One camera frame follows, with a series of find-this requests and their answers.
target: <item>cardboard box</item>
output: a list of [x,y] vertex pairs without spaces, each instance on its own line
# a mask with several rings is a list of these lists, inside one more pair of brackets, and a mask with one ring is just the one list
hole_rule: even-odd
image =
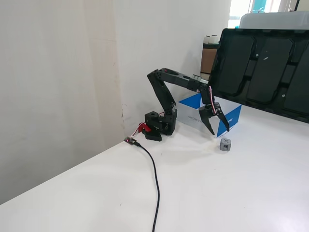
[[203,49],[201,72],[211,73],[212,65],[217,54],[217,49]]
[[[230,128],[236,125],[236,123],[238,123],[241,111],[241,104],[232,101],[230,102],[228,100],[217,97],[215,98],[215,101],[220,103],[221,109],[225,114],[225,117],[230,125]],[[210,131],[207,129],[207,127],[204,125],[204,123],[201,121],[201,118],[199,116],[198,109],[202,106],[204,106],[204,104],[202,103],[200,93],[178,102],[177,120],[201,132],[212,135]],[[225,125],[217,116],[211,117],[209,119],[209,122],[211,123],[211,127],[215,132],[216,137],[220,137],[226,132]]]

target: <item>blue and white box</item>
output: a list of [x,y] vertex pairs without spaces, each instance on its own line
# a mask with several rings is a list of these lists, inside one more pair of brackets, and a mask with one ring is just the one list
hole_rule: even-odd
[[[228,100],[217,97],[215,98],[215,101],[220,104],[221,109],[230,125],[230,128],[238,123],[241,104],[232,101],[230,102]],[[202,103],[202,97],[200,93],[183,99],[177,104],[177,120],[201,132],[212,135],[201,121],[198,109],[202,106],[204,106],[204,104]],[[211,117],[209,122],[211,123],[211,127],[215,132],[216,137],[220,137],[226,132],[225,125],[217,116]]]

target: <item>table surface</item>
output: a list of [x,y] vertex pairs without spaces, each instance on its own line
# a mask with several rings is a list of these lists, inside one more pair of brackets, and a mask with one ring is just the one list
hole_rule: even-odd
[[[309,231],[309,125],[243,107],[220,139],[177,122],[152,154],[161,203],[156,232]],[[0,206],[2,232],[146,232],[153,166],[124,142]]]

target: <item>black tray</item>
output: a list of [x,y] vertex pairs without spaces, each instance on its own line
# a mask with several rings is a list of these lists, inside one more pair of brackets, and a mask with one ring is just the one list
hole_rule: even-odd
[[309,123],[309,30],[224,29],[214,95]]

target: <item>robotic arm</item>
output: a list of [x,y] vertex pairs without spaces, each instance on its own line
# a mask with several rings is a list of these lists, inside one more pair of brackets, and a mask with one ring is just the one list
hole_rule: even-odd
[[229,131],[229,124],[221,110],[220,104],[214,102],[213,96],[211,98],[211,89],[208,86],[208,82],[203,80],[200,76],[193,75],[192,77],[188,77],[179,72],[162,68],[151,72],[147,77],[164,109],[164,116],[154,111],[145,114],[145,123],[148,130],[143,129],[142,133],[145,135],[146,139],[161,141],[162,138],[160,133],[172,135],[175,130],[177,117],[177,110],[175,109],[176,102],[164,82],[169,82],[194,92],[200,92],[202,102],[205,104],[205,106],[199,109],[202,122],[214,135],[209,118],[218,116],[224,123],[227,131]]

